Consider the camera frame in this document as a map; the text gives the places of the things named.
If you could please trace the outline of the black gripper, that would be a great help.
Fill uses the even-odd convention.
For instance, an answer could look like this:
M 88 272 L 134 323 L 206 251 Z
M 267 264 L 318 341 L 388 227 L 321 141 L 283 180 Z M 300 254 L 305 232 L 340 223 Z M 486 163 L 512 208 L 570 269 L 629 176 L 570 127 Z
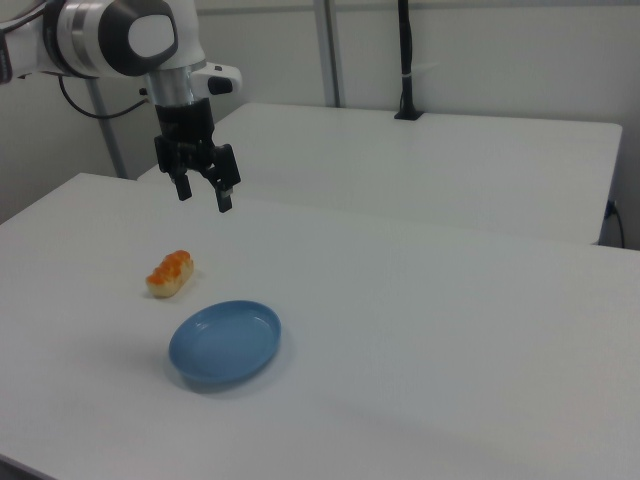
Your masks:
M 156 105 L 161 134 L 154 139 L 160 171 L 169 173 L 178 166 L 190 170 L 206 169 L 206 178 L 215 190 L 218 210 L 232 208 L 233 188 L 241 182 L 233 148 L 213 146 L 214 120 L 209 99 L 177 106 Z M 180 201 L 192 197 L 187 173 L 171 173 Z

